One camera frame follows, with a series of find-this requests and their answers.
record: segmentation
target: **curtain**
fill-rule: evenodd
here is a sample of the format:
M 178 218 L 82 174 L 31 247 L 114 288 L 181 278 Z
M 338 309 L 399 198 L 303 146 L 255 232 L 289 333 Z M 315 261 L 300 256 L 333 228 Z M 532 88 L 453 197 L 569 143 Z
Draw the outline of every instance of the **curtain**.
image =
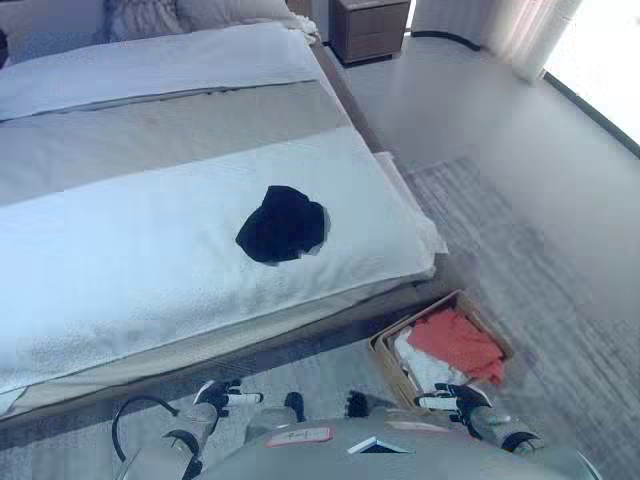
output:
M 582 0 L 500 0 L 486 29 L 485 46 L 533 81 L 573 21 Z
M 415 1 L 413 33 L 462 37 L 511 64 L 519 77 L 533 81 L 542 74 L 582 0 Z

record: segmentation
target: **red towel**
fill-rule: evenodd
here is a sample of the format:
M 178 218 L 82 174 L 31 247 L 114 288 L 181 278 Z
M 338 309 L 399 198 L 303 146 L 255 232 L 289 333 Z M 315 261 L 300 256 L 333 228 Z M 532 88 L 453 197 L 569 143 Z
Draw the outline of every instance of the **red towel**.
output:
M 489 334 L 479 331 L 464 315 L 443 310 L 418 320 L 409 344 L 472 378 L 500 384 L 504 379 L 502 351 Z

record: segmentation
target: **cable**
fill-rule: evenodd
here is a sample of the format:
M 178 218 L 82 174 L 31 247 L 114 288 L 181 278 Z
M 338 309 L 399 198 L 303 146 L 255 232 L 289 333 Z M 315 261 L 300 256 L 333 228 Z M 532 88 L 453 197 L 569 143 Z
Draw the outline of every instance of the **cable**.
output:
M 152 397 L 151 395 L 139 395 L 137 397 L 133 397 L 127 400 L 124 403 L 124 405 L 120 407 L 120 409 L 118 410 L 118 413 L 116 413 L 116 416 L 113 419 L 113 423 L 111 424 L 111 440 L 113 441 L 113 448 L 115 449 L 116 453 L 118 454 L 118 458 L 122 463 L 124 463 L 127 460 L 127 456 L 122 451 L 122 448 L 120 447 L 120 440 L 118 440 L 118 423 L 120 422 L 120 416 L 129 405 L 131 405 L 133 402 L 138 402 L 141 400 L 147 400 L 149 402 L 154 402 L 159 404 L 160 406 L 164 407 L 165 410 L 171 413 L 171 415 L 173 415 L 174 417 L 177 416 L 178 413 L 180 413 L 180 410 L 173 408 L 164 400 L 161 400 L 156 397 Z

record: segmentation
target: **black cloth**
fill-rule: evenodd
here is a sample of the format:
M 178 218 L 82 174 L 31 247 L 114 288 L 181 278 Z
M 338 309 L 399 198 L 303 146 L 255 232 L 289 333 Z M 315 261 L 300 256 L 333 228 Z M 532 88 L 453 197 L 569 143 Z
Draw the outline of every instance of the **black cloth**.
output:
M 271 185 L 236 243 L 256 262 L 275 263 L 300 258 L 324 238 L 324 207 L 295 188 Z

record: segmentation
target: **drawer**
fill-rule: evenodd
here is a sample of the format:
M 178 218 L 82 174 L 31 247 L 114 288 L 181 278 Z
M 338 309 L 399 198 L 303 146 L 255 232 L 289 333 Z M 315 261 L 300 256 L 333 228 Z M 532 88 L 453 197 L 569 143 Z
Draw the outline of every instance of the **drawer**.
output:
M 408 3 L 354 10 L 349 15 L 349 34 L 360 36 L 370 33 L 404 31 L 408 13 Z
M 349 39 L 349 61 L 395 53 L 402 47 L 403 32 L 380 32 Z

